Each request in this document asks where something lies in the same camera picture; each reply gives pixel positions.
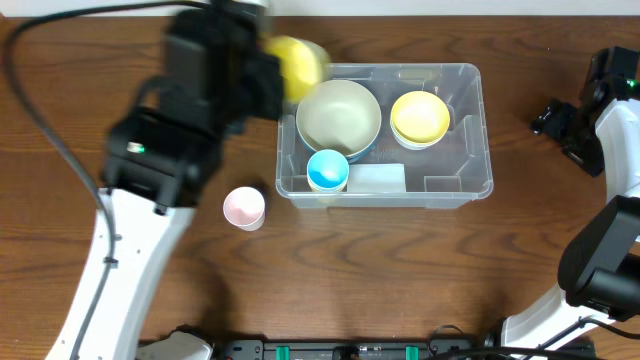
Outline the yellow cup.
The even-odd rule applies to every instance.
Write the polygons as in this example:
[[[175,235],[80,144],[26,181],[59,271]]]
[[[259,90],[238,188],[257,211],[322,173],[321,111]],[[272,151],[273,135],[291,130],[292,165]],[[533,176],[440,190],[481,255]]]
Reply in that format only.
[[[316,85],[329,77],[329,54],[313,42],[275,36],[267,40],[265,50],[280,61],[285,98],[289,103],[300,102]]]
[[[309,186],[311,188],[311,190],[313,192],[319,192],[319,193],[339,193],[339,192],[343,192],[344,189],[346,188],[347,183],[343,182],[340,185],[334,186],[334,187],[322,187],[319,186],[318,184],[315,184],[313,182],[309,183]]]

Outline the beige large bowl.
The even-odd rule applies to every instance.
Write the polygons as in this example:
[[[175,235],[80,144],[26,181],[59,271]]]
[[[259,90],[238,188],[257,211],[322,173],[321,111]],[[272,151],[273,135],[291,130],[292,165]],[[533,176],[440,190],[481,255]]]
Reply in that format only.
[[[366,87],[337,79],[319,84],[301,100],[295,123],[299,135],[314,149],[331,149],[349,156],[378,137],[382,113]]]

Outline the light blue plastic cup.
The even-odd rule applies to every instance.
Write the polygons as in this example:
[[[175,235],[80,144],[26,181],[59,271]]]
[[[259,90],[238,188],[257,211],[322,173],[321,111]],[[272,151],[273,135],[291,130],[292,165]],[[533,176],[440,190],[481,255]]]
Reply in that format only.
[[[350,165],[340,152],[325,149],[314,153],[307,166],[307,181],[322,187],[334,187],[348,182]]]

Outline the yellow small bowl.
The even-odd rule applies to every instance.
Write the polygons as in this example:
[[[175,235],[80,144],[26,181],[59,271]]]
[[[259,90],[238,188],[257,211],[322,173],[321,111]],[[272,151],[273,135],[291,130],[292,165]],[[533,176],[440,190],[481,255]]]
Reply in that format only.
[[[426,91],[411,91],[392,106],[390,125],[395,134],[411,146],[430,146],[447,133],[451,123],[443,100]]]

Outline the white small bowl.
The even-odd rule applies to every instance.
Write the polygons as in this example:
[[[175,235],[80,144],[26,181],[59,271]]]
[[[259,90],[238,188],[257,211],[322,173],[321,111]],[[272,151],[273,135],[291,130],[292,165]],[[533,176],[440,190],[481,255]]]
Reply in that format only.
[[[442,140],[444,138],[444,136],[441,136],[439,138],[437,138],[434,141],[428,142],[428,143],[416,143],[416,142],[412,142],[406,138],[404,138],[400,133],[398,133],[394,128],[392,128],[392,133],[393,136],[395,138],[395,140],[404,148],[412,150],[412,151],[419,151],[419,150],[424,150],[430,146],[435,145],[436,143],[438,143],[440,140]]]

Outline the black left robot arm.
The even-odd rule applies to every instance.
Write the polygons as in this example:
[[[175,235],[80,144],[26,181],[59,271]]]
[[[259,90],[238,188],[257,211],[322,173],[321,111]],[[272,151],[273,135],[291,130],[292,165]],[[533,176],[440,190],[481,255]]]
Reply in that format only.
[[[191,225],[237,121],[276,120],[277,58],[247,20],[182,13],[166,34],[165,68],[110,130],[102,207],[52,359],[131,359],[159,280]]]

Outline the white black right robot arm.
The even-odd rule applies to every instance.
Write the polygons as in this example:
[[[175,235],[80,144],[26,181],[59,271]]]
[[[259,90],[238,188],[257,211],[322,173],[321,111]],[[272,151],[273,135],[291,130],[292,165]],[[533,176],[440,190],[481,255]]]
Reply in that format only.
[[[531,123],[591,176],[604,175],[604,208],[569,243],[557,283],[523,312],[504,319],[485,346],[517,359],[587,354],[582,336],[608,331],[639,313],[639,53],[622,47],[593,55],[573,106],[557,99]]]

